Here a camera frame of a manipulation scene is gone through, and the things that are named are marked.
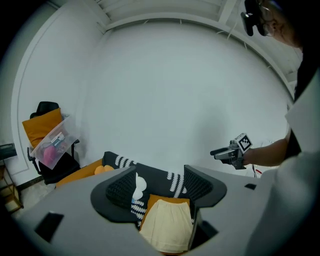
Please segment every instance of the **white ceiling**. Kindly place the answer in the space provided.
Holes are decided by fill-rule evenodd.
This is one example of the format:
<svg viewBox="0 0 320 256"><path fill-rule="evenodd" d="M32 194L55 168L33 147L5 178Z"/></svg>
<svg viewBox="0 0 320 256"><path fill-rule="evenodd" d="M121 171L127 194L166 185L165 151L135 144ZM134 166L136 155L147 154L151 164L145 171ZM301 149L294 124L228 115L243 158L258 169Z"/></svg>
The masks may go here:
<svg viewBox="0 0 320 256"><path fill-rule="evenodd" d="M66 1L51 0L58 5ZM256 29L252 37L248 36L240 18L240 13L245 11L244 0L95 0L95 2L110 19L110 23L106 26L107 30L130 22L176 18L216 27L225 31L227 36L237 22L231 35L261 55L293 96L302 52L272 37L261 36Z"/></svg>

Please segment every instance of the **clear plastic bag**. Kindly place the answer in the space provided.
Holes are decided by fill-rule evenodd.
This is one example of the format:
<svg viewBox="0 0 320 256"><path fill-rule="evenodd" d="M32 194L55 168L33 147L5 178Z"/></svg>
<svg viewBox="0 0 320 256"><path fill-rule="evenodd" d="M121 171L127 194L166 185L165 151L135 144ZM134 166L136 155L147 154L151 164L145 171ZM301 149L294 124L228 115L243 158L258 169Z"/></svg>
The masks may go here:
<svg viewBox="0 0 320 256"><path fill-rule="evenodd" d="M50 131L30 155L52 170L79 137L75 121L69 116Z"/></svg>

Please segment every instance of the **person's hand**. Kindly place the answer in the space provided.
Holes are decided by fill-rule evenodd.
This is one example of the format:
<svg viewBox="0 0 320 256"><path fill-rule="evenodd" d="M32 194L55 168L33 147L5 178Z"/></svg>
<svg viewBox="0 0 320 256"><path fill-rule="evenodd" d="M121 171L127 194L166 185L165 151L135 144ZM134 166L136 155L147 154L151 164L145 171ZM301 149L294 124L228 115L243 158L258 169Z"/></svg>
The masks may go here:
<svg viewBox="0 0 320 256"><path fill-rule="evenodd" d="M246 165L252 164L253 159L254 159L254 150L250 148L247 152L244 153L243 165L246 166Z"/></svg>

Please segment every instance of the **person's arm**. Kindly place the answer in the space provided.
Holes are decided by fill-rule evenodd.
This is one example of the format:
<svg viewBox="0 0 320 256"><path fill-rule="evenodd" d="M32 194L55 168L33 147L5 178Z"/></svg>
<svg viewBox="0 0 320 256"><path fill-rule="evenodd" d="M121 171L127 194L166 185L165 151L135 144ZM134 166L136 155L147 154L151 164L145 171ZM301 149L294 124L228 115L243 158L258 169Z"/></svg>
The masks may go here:
<svg viewBox="0 0 320 256"><path fill-rule="evenodd" d="M279 166L285 159L290 133L289 130L285 138L269 146L249 149L243 156L243 165Z"/></svg>

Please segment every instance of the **orange pillow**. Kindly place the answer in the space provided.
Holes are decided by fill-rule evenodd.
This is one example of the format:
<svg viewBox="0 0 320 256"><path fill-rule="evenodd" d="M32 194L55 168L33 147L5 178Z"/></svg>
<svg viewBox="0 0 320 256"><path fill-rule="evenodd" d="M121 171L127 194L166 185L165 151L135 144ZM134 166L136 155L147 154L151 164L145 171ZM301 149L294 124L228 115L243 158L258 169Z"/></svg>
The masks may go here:
<svg viewBox="0 0 320 256"><path fill-rule="evenodd" d="M32 147L35 148L61 122L61 109L57 108L46 114L23 121L22 124Z"/></svg>
<svg viewBox="0 0 320 256"><path fill-rule="evenodd" d="M187 203L188 206L190 207L190 200L187 198L174 198L174 197L164 197L164 196L159 196L159 195L155 195L155 194L150 194L149 200L148 200L148 206L146 208L146 212L144 214L143 220L141 221L141 225L140 225L140 230L145 222L145 219L150 211L150 209L152 208L152 206L154 206L154 204L158 201L158 200L163 200L169 203L173 203L173 204L182 204L182 203Z"/></svg>

